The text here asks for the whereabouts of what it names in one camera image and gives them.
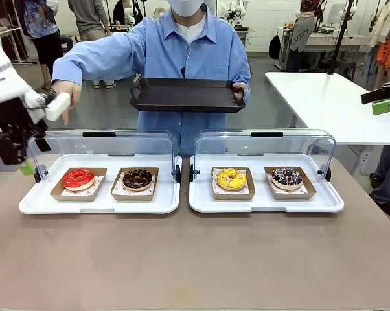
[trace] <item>orange pants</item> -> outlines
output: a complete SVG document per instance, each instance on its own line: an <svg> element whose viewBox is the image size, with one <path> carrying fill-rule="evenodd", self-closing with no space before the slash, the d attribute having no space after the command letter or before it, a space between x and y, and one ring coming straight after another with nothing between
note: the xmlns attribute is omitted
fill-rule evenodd
<svg viewBox="0 0 390 311"><path fill-rule="evenodd" d="M390 39L387 39L385 43L381 43L381 46L379 46L376 61L384 64L386 69L390 69Z"/></svg>

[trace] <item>black bag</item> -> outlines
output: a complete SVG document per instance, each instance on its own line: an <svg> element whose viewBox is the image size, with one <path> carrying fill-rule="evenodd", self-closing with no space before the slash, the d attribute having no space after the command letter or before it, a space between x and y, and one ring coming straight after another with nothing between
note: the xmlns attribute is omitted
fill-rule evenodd
<svg viewBox="0 0 390 311"><path fill-rule="evenodd" d="M280 54L280 38L279 38L279 33L277 32L273 39L271 39L270 44L268 45L268 54L271 58L274 60L279 59L279 54Z"/></svg>

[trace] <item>hand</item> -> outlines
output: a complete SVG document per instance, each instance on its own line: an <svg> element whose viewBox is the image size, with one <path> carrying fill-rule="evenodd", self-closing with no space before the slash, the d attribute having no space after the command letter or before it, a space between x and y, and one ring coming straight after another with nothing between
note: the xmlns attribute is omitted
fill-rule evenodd
<svg viewBox="0 0 390 311"><path fill-rule="evenodd" d="M235 82L233 84L233 88L239 89L238 92L234 93L234 97L237 102L239 102L242 99L243 94L246 94L248 92L247 85L244 82Z"/></svg>
<svg viewBox="0 0 390 311"><path fill-rule="evenodd" d="M60 93L70 94L71 105L63 112L62 115L64 124L68 125L69 111L72 110L80 100L81 86L74 82L59 80L52 85L52 88L55 90L55 92L57 92L57 95Z"/></svg>

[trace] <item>yellow frosted donut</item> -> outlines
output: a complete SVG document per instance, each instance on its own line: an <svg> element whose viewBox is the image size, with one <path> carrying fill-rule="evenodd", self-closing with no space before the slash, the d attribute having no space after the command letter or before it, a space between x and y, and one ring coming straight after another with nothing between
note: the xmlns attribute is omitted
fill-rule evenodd
<svg viewBox="0 0 390 311"><path fill-rule="evenodd" d="M246 185L246 175L239 170L226 168L218 174L218 184L229 191L238 191Z"/></svg>

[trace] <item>white serving tray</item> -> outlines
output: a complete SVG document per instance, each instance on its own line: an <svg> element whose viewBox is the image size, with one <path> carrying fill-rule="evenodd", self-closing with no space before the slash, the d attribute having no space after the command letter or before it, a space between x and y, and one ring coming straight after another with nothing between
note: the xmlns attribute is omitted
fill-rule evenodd
<svg viewBox="0 0 390 311"><path fill-rule="evenodd" d="M196 156L199 174L189 185L189 205L201 213L235 212L330 212L336 213L345 205L331 183L317 175L318 166L304 154L223 155ZM313 183L317 194L309 200L276 200L264 174L264 167L301 167ZM249 167L253 175L255 196L250 201L215 200L212 193L212 167Z"/></svg>
<svg viewBox="0 0 390 311"><path fill-rule="evenodd" d="M182 158L176 157L182 166ZM50 192L70 167L106 167L107 175L93 202L60 202ZM110 193L121 167L159 167L159 176L152 201L116 201ZM67 154L58 158L45 180L35 184L19 203L24 214L166 214L179 204L180 183L171 175L170 155L112 156L107 154Z"/></svg>

